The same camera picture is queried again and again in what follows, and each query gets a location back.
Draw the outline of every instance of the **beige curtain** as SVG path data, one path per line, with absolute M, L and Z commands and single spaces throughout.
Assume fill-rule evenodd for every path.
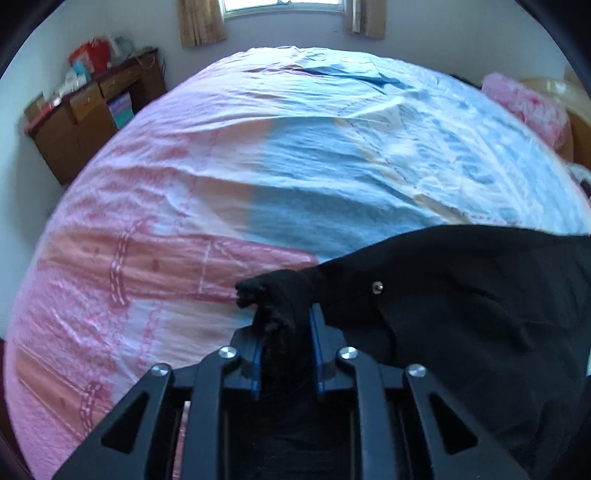
M 219 0 L 177 0 L 183 47 L 207 45 L 226 39 Z
M 353 35 L 384 39 L 386 37 L 387 0 L 347 0 L 347 30 Z

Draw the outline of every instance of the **metal screw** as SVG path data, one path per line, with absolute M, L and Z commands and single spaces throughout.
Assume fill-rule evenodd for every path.
M 344 346 L 341 350 L 339 350 L 339 355 L 345 360 L 353 360 L 357 358 L 357 355 L 359 355 L 359 350 L 357 350 L 354 346 Z
M 371 284 L 371 291 L 374 295 L 379 295 L 384 291 L 384 284 L 380 281 L 375 281 Z
M 412 364 L 407 368 L 407 372 L 411 377 L 422 378 L 427 375 L 427 369 L 420 364 Z
M 238 352 L 233 346 L 223 346 L 219 349 L 220 356 L 222 358 L 230 359 L 237 356 Z
M 170 365 L 167 364 L 156 364 L 150 369 L 150 373 L 155 377 L 163 377 L 168 372 L 170 372 Z

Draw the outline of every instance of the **white wall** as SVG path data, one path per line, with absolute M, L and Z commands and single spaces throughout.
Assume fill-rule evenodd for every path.
M 543 27 L 515 0 L 388 0 L 383 41 L 347 35 L 341 15 L 277 13 L 226 21 L 228 39 L 182 49 L 176 0 L 108 0 L 112 31 L 138 46 L 156 45 L 175 86 L 210 63 L 252 47 L 296 45 L 367 51 L 461 75 L 561 78 L 566 59 Z
M 63 81 L 68 55 L 105 29 L 101 2 L 67 0 L 29 37 L 0 79 L 0 336 L 35 244 L 62 189 L 33 141 L 22 112 Z

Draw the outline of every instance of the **black fabric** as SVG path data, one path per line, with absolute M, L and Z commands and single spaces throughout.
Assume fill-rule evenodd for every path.
M 350 345 L 385 364 L 425 365 L 532 479 L 544 478 L 576 427 L 591 346 L 590 278 L 588 237 L 442 226 L 239 283 L 241 305 L 258 304 L 260 324 L 276 325 L 261 328 L 282 332 L 265 356 L 265 369 L 282 378 L 264 382 L 261 406 L 236 420 L 239 477 L 346 472 L 345 413 L 314 400 L 306 310 L 319 301 Z M 379 295 L 374 281 L 384 285 Z
M 573 416 L 574 436 L 570 439 L 564 455 L 553 469 L 548 480 L 579 480 L 590 478 L 591 458 L 591 380 L 587 377 L 579 406 Z

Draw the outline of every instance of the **bed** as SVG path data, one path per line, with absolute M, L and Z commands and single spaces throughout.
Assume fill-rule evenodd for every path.
M 84 169 L 15 302 L 7 402 L 37 480 L 154 363 L 227 344 L 237 280 L 450 223 L 590 234 L 564 165 L 480 91 L 364 53 L 238 53 Z

